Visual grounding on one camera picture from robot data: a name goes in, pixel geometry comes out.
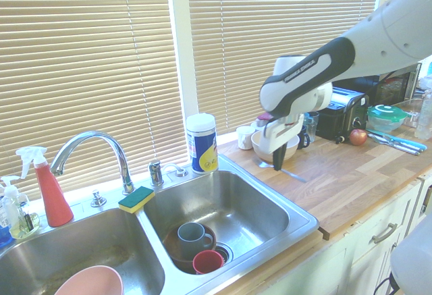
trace red spray bottle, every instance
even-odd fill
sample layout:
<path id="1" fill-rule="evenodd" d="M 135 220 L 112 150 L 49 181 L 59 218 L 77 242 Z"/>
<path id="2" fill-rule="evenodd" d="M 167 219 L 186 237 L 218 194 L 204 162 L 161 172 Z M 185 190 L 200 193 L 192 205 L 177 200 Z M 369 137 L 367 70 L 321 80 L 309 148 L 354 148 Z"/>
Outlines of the red spray bottle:
<path id="1" fill-rule="evenodd" d="M 65 200 L 57 179 L 55 179 L 54 175 L 49 170 L 48 161 L 43 156 L 45 152 L 47 152 L 47 148 L 41 146 L 27 146 L 18 149 L 16 154 L 21 156 L 22 159 L 22 179 L 27 176 L 30 163 L 33 162 L 40 192 L 42 193 L 48 224 L 51 227 L 57 227 L 72 220 L 74 214 Z"/>

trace butcher block counter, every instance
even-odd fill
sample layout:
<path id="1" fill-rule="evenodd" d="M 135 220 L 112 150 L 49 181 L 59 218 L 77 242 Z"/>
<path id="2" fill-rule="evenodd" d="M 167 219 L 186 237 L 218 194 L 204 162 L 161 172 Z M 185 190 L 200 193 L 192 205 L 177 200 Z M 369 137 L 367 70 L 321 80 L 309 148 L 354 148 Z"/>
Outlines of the butcher block counter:
<path id="1" fill-rule="evenodd" d="M 283 163 L 284 169 L 305 178 L 307 183 L 272 168 L 258 167 L 252 160 L 256 157 L 254 151 L 239 149 L 237 141 L 218 146 L 219 153 L 314 215 L 320 225 L 319 232 L 218 294 L 249 294 L 242 290 L 247 289 L 250 283 L 261 283 L 282 267 L 295 265 L 296 261 L 305 260 L 314 252 L 337 242 L 356 220 L 379 208 L 432 169 L 432 141 L 416 139 L 414 129 L 406 126 L 391 134 L 423 143 L 428 149 L 415 156 L 377 144 L 370 138 L 363 145 L 354 146 L 349 142 L 336 144 L 316 137 L 309 147 L 297 150 L 292 158 Z"/>

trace soap dispenser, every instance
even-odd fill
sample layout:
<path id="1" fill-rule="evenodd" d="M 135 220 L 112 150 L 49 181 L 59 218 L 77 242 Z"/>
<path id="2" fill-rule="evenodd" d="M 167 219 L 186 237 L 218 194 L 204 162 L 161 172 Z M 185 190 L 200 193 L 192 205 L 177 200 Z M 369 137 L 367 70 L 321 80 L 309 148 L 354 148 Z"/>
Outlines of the soap dispenser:
<path id="1" fill-rule="evenodd" d="M 13 240 L 9 232 L 9 222 L 5 208 L 3 207 L 3 196 L 0 196 L 0 248 L 7 246 Z"/>
<path id="2" fill-rule="evenodd" d="M 14 239 L 24 239 L 31 236 L 39 228 L 39 216 L 28 213 L 29 200 L 25 194 L 11 185 L 12 180 L 20 179 L 18 176 L 1 177 L 6 184 L 3 208 L 9 223 L 9 232 Z"/>
<path id="3" fill-rule="evenodd" d="M 48 224 L 51 227 L 57 227 L 71 221 L 74 214 L 66 202 L 57 179 L 49 170 L 48 161 L 43 156 L 45 152 L 47 152 L 47 148 L 27 146 L 18 149 L 16 154 L 22 159 L 22 179 L 27 176 L 30 164 L 33 162 Z"/>

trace yellow sponge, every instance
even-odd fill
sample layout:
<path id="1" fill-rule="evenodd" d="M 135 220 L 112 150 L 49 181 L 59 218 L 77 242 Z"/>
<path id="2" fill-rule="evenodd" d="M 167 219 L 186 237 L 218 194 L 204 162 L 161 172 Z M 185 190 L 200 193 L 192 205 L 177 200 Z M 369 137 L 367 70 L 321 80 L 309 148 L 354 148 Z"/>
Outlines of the yellow sponge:
<path id="1" fill-rule="evenodd" d="M 119 201 L 119 208 L 133 214 L 154 196 L 155 192 L 153 190 L 141 186 L 133 193 Z"/>

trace red cup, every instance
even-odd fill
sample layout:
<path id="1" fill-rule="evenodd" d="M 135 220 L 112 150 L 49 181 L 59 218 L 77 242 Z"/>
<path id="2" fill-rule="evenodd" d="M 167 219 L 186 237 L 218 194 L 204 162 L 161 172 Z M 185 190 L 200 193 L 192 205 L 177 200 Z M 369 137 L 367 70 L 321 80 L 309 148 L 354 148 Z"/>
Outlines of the red cup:
<path id="1" fill-rule="evenodd" d="M 223 266 L 223 257 L 214 250 L 204 250 L 194 257 L 192 265 L 199 275 L 211 273 Z"/>

